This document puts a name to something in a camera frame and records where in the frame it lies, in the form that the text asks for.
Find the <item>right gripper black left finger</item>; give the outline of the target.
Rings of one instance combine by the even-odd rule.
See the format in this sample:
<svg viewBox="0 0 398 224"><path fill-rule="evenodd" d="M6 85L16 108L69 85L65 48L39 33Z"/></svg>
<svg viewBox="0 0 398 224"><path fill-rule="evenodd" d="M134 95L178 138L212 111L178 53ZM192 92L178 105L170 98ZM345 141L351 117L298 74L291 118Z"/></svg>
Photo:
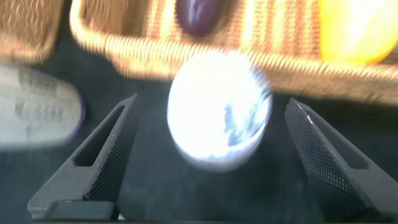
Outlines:
<svg viewBox="0 0 398 224"><path fill-rule="evenodd" d="M137 95L120 101L76 151L29 200L33 218L54 202L116 203L137 129Z"/></svg>

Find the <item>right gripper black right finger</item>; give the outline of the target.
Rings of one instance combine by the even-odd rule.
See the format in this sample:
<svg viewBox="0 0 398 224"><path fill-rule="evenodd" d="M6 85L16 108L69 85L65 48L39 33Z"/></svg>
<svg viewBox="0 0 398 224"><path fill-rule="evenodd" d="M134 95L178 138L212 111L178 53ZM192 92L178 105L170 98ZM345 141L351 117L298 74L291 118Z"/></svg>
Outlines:
<svg viewBox="0 0 398 224"><path fill-rule="evenodd" d="M309 106L290 99L285 120L328 222L397 221L397 182Z"/></svg>

